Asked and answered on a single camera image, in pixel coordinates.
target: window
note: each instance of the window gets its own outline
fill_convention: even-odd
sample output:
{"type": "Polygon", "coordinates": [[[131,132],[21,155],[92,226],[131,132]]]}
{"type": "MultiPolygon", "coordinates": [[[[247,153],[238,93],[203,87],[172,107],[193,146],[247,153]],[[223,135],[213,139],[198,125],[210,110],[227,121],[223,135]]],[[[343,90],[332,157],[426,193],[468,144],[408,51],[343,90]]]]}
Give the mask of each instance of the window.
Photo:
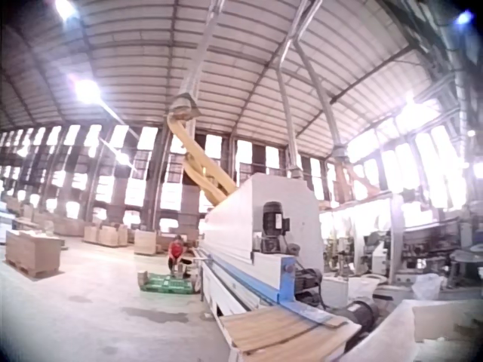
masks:
{"type": "Polygon", "coordinates": [[[18,201],[22,202],[23,200],[25,200],[25,196],[26,196],[26,191],[19,190],[19,192],[17,193],[18,201]]]}
{"type": "Polygon", "coordinates": [[[89,127],[88,135],[85,137],[84,146],[85,147],[92,147],[99,144],[99,133],[102,130],[102,126],[100,124],[93,124],[89,127]]]}
{"type": "Polygon", "coordinates": [[[52,185],[57,187],[63,187],[63,182],[66,179],[66,171],[55,171],[54,177],[52,178],[52,185]]]}
{"type": "Polygon", "coordinates": [[[67,131],[66,139],[63,141],[65,146],[73,146],[75,143],[75,138],[77,137],[78,130],[81,129],[81,126],[78,124],[74,124],[69,127],[67,131]]]}
{"type": "Polygon", "coordinates": [[[33,139],[34,146],[40,146],[40,144],[42,143],[42,138],[44,138],[44,133],[45,133],[45,127],[41,127],[38,129],[37,134],[33,139]]]}
{"type": "Polygon", "coordinates": [[[22,141],[22,146],[28,146],[30,144],[30,137],[32,136],[33,128],[29,128],[22,141]]]}
{"type": "Polygon", "coordinates": [[[280,168],[280,154],[278,149],[271,146],[265,147],[265,165],[267,174],[270,174],[270,168],[280,168]]]}
{"type": "Polygon", "coordinates": [[[364,172],[371,185],[379,185],[379,168],[377,167],[376,160],[374,160],[373,158],[367,160],[364,163],[364,172]]]}
{"type": "Polygon", "coordinates": [[[10,147],[13,136],[14,136],[14,132],[11,130],[7,136],[7,139],[5,140],[5,147],[10,147]]]}
{"type": "Polygon", "coordinates": [[[347,145],[349,160],[357,162],[379,148],[379,141],[374,130],[368,130],[357,136],[347,145]]]}
{"type": "Polygon", "coordinates": [[[3,147],[3,143],[5,142],[5,138],[7,138],[7,132],[2,133],[2,137],[0,137],[0,147],[3,147]]]}
{"type": "Polygon", "coordinates": [[[52,128],[51,134],[49,134],[47,138],[47,145],[55,146],[57,144],[61,128],[61,126],[55,126],[54,128],[52,128]]]}
{"type": "Polygon", "coordinates": [[[127,225],[129,228],[134,225],[141,224],[141,216],[139,211],[126,210],[124,212],[124,217],[122,218],[122,223],[127,225]]]}
{"type": "Polygon", "coordinates": [[[72,180],[72,188],[85,190],[88,184],[88,175],[86,173],[74,173],[74,179],[72,180]]]}
{"type": "Polygon", "coordinates": [[[198,211],[200,213],[207,213],[212,207],[213,207],[213,204],[206,198],[205,192],[200,191],[198,211]]]}
{"type": "Polygon", "coordinates": [[[424,170],[429,184],[429,196],[434,207],[448,207],[448,196],[438,154],[432,144],[431,136],[419,133],[416,136],[416,145],[423,160],[424,170]]]}
{"type": "Polygon", "coordinates": [[[12,166],[5,166],[5,171],[3,173],[3,177],[9,177],[10,176],[10,170],[12,166]]]}
{"type": "Polygon", "coordinates": [[[144,179],[129,178],[124,203],[126,205],[143,206],[145,193],[146,181],[144,179]]]}
{"type": "Polygon", "coordinates": [[[111,202],[112,189],[114,188],[114,176],[99,176],[96,189],[96,200],[111,202]]]}
{"type": "Polygon", "coordinates": [[[139,138],[139,142],[137,143],[137,149],[152,151],[157,133],[158,128],[156,127],[143,127],[143,130],[141,131],[141,137],[139,138]]]}
{"type": "Polygon", "coordinates": [[[20,138],[22,137],[23,130],[18,130],[17,134],[15,135],[14,138],[14,146],[18,146],[20,144],[20,138]]]}
{"type": "Polygon", "coordinates": [[[322,185],[322,171],[320,161],[316,158],[310,158],[310,169],[312,171],[312,184],[317,200],[324,200],[324,186],[322,185]]]}
{"type": "Polygon", "coordinates": [[[161,209],[177,210],[181,209],[182,183],[163,183],[161,192],[161,209]]]}
{"type": "Polygon", "coordinates": [[[238,140],[235,155],[236,185],[240,186],[251,175],[252,145],[248,141],[238,140]]]}
{"type": "Polygon", "coordinates": [[[179,155],[186,154],[186,149],[183,147],[183,144],[181,143],[180,139],[176,137],[176,135],[173,135],[169,151],[172,153],[177,153],[179,155]]]}
{"type": "Polygon", "coordinates": [[[395,154],[401,166],[404,188],[408,190],[416,189],[420,185],[420,177],[411,147],[407,143],[396,146],[395,154]]]}
{"type": "Polygon", "coordinates": [[[403,182],[401,169],[399,168],[398,159],[396,158],[394,151],[390,150],[383,152],[383,164],[388,189],[394,193],[402,192],[403,182]]]}
{"type": "Polygon", "coordinates": [[[206,136],[205,153],[210,158],[221,158],[221,137],[208,134],[206,136]]]}
{"type": "Polygon", "coordinates": [[[122,148],[124,145],[124,139],[126,138],[126,133],[129,130],[129,126],[124,126],[124,125],[116,125],[114,128],[114,132],[112,132],[112,137],[111,140],[109,141],[109,144],[117,149],[122,148]]]}
{"type": "Polygon", "coordinates": [[[57,209],[57,199],[49,198],[48,200],[46,200],[45,208],[49,213],[54,213],[55,209],[57,209]]]}
{"type": "Polygon", "coordinates": [[[19,175],[20,175],[20,167],[14,167],[11,179],[18,179],[19,175]]]}
{"type": "Polygon", "coordinates": [[[31,194],[30,195],[30,204],[32,204],[33,207],[38,206],[38,202],[40,200],[40,196],[37,194],[31,194]]]}
{"type": "Polygon", "coordinates": [[[450,141],[445,126],[431,130],[432,138],[438,149],[443,173],[448,180],[448,191],[453,202],[453,208],[460,209],[466,203],[466,182],[460,167],[460,159],[450,141]]]}
{"type": "Polygon", "coordinates": [[[92,216],[93,216],[93,220],[95,219],[105,220],[107,219],[107,211],[102,207],[95,207],[94,209],[92,209],[92,216]]]}
{"type": "Polygon", "coordinates": [[[66,202],[66,216],[69,219],[77,219],[78,212],[81,209],[81,205],[75,201],[67,201],[66,202]]]}
{"type": "Polygon", "coordinates": [[[395,123],[401,133],[406,134],[422,127],[440,114],[437,100],[428,100],[418,104],[409,102],[395,118],[395,123]]]}
{"type": "Polygon", "coordinates": [[[161,232],[170,232],[170,229],[175,229],[178,227],[178,220],[175,219],[160,219],[159,229],[161,232]]]}

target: dust extraction pipe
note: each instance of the dust extraction pipe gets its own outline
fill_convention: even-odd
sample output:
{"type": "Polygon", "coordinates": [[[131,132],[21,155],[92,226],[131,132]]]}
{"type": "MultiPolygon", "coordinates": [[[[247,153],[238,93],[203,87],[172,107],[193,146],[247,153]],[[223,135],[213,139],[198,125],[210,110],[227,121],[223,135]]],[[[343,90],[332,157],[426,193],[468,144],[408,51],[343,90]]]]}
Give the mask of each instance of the dust extraction pipe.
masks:
{"type": "Polygon", "coordinates": [[[317,12],[317,10],[321,7],[322,1],[323,0],[317,0],[315,2],[315,4],[312,6],[312,9],[311,9],[309,15],[303,21],[303,24],[299,28],[299,32],[297,34],[297,37],[294,39],[294,47],[297,50],[297,53],[299,54],[303,65],[306,67],[307,72],[309,73],[310,79],[312,80],[312,83],[314,84],[315,91],[317,92],[318,99],[320,100],[320,103],[322,104],[322,108],[324,110],[325,117],[327,119],[329,130],[331,131],[332,140],[334,142],[334,148],[335,149],[341,149],[342,142],[340,140],[339,130],[337,129],[337,124],[336,124],[336,121],[335,121],[334,112],[332,111],[331,101],[329,100],[329,96],[327,95],[327,91],[325,90],[324,86],[322,85],[322,82],[318,78],[318,75],[315,72],[315,69],[312,66],[312,63],[310,62],[310,59],[307,57],[307,55],[305,54],[305,52],[302,49],[302,46],[299,43],[299,40],[302,37],[302,34],[307,29],[307,26],[309,25],[312,18],[315,16],[315,13],[317,12]]]}
{"type": "Polygon", "coordinates": [[[457,32],[454,25],[455,18],[458,14],[453,13],[447,2],[442,0],[431,0],[429,6],[433,17],[435,18],[436,26],[441,30],[441,37],[445,44],[446,52],[454,71],[454,85],[456,86],[456,95],[460,104],[460,144],[459,153],[462,160],[465,159],[466,154],[466,132],[468,123],[469,111],[469,95],[466,87],[466,71],[464,69],[463,57],[459,40],[462,38],[457,32]]]}
{"type": "Polygon", "coordinates": [[[300,2],[299,8],[295,13],[294,21],[292,22],[292,25],[288,31],[287,37],[285,38],[284,45],[281,47],[281,54],[275,71],[277,74],[278,86],[280,87],[281,102],[284,106],[285,121],[287,122],[289,169],[291,170],[292,177],[298,178],[298,179],[302,178],[303,175],[297,166],[297,156],[299,152],[297,150],[297,141],[295,140],[294,123],[292,121],[292,114],[290,112],[290,104],[288,102],[287,90],[285,89],[284,78],[281,72],[281,65],[285,61],[285,57],[287,56],[288,49],[290,48],[292,41],[294,40],[294,36],[297,31],[297,26],[300,22],[300,18],[302,17],[302,13],[305,10],[307,3],[308,3],[308,0],[302,0],[300,2]]]}

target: white machine housing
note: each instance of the white machine housing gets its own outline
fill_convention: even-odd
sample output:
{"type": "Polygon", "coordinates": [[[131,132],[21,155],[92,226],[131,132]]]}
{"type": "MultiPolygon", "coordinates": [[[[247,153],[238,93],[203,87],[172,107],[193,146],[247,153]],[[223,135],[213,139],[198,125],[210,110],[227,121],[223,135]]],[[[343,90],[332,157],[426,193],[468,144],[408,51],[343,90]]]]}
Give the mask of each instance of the white machine housing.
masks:
{"type": "Polygon", "coordinates": [[[297,260],[304,268],[323,272],[324,244],[318,219],[318,201],[302,179],[256,173],[205,217],[202,247],[238,262],[253,264],[254,239],[263,230],[263,205],[280,202],[290,219],[288,244],[300,246],[297,260]]]}

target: stack of wooden boards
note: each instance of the stack of wooden boards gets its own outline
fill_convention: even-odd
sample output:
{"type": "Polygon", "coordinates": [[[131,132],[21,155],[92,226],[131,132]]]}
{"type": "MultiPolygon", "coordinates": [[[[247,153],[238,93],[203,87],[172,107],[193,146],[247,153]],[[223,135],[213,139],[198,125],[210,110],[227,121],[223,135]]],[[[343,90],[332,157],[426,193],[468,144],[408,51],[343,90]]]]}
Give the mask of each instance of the stack of wooden boards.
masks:
{"type": "Polygon", "coordinates": [[[415,361],[472,360],[483,336],[483,302],[413,307],[415,361]]]}
{"type": "Polygon", "coordinates": [[[84,227],[82,241],[104,247],[126,247],[128,245],[128,227],[126,225],[88,225],[84,227]]]}
{"type": "Polygon", "coordinates": [[[63,240],[39,232],[7,232],[5,260],[31,277],[56,273],[60,267],[63,240]]]}
{"type": "Polygon", "coordinates": [[[317,324],[281,306],[221,317],[220,322],[244,362],[324,360],[361,328],[335,315],[317,324]]]}

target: duct hose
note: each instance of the duct hose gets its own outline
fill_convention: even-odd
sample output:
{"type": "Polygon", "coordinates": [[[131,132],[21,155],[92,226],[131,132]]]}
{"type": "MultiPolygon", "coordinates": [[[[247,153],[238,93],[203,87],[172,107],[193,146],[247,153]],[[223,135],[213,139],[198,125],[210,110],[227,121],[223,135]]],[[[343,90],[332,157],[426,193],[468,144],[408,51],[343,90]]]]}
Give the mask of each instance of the duct hose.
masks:
{"type": "Polygon", "coordinates": [[[209,158],[203,148],[189,136],[182,121],[170,117],[168,126],[171,132],[178,137],[186,149],[187,155],[183,162],[186,174],[195,182],[205,193],[206,198],[217,206],[236,190],[235,182],[230,176],[211,158],[209,158]],[[213,177],[217,184],[224,189],[221,190],[217,185],[208,179],[208,175],[213,177]]]}

